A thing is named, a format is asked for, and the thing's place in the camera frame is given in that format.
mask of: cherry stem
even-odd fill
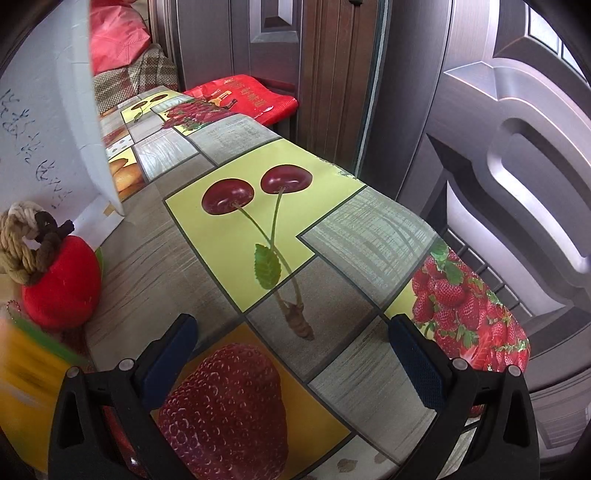
[[[267,236],[267,234],[265,233],[265,231],[256,222],[256,220],[252,216],[250,216],[250,214],[244,208],[242,208],[236,202],[233,202],[232,205],[234,205],[234,207],[236,207],[238,210],[240,210],[242,212],[242,214],[252,222],[252,224],[257,228],[257,230],[259,230],[259,232],[261,233],[261,235],[263,237],[265,237],[265,240],[267,240],[267,242],[269,243],[269,247],[271,248],[271,250],[273,250],[276,253],[277,257],[279,257],[279,261],[281,261],[281,263],[285,267],[285,270],[287,271],[287,274],[291,277],[291,282],[294,285],[294,291],[295,291],[295,297],[296,297],[295,298],[295,303],[296,303],[296,305],[298,307],[302,306],[304,303],[302,302],[302,299],[301,299],[300,286],[298,285],[298,282],[297,282],[297,280],[296,280],[296,278],[294,276],[294,273],[293,273],[292,269],[287,264],[287,260],[285,260],[285,257],[283,255],[281,255],[281,252],[279,252],[279,250],[277,249],[277,247],[271,243],[271,239]]]
[[[275,204],[275,213],[273,214],[273,226],[271,227],[271,249],[275,249],[275,227],[277,226],[277,214],[279,213],[279,203],[285,187],[279,189],[279,195],[277,195],[277,203]]]

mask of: rope toy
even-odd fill
[[[67,220],[57,226],[49,212],[34,202],[17,202],[0,215],[0,267],[18,284],[31,286],[41,280],[53,263],[61,242],[74,231]],[[40,244],[31,250],[23,238]]]

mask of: metal door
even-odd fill
[[[528,333],[542,458],[591,404],[591,90],[522,0],[454,0],[398,201],[427,218]]]

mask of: red bag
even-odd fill
[[[288,118],[298,107],[297,100],[292,96],[273,93],[248,75],[214,80],[185,94],[203,98],[231,112],[243,113],[266,126]]]
[[[150,46],[144,20],[124,0],[92,0],[90,61],[97,75],[126,67]]]

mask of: cherries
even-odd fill
[[[255,197],[255,190],[244,180],[223,179],[203,194],[201,206],[210,215],[225,215],[244,207]]]
[[[297,165],[277,165],[270,168],[261,178],[261,189],[265,193],[293,193],[305,190],[312,183],[312,174]]]
[[[165,93],[163,95],[158,95],[157,97],[154,97],[150,100],[150,103],[152,102],[158,102],[158,100],[162,100],[163,98],[166,98],[168,96],[168,93]]]
[[[133,107],[131,107],[131,109],[137,110],[138,108],[142,108],[146,103],[148,103],[148,102],[146,102],[145,100],[143,102],[136,103]]]
[[[297,165],[278,165],[262,176],[261,189],[276,195],[300,192],[312,183],[312,174]],[[255,190],[247,181],[241,179],[218,180],[203,194],[201,206],[210,215],[225,215],[248,205],[255,197]]]

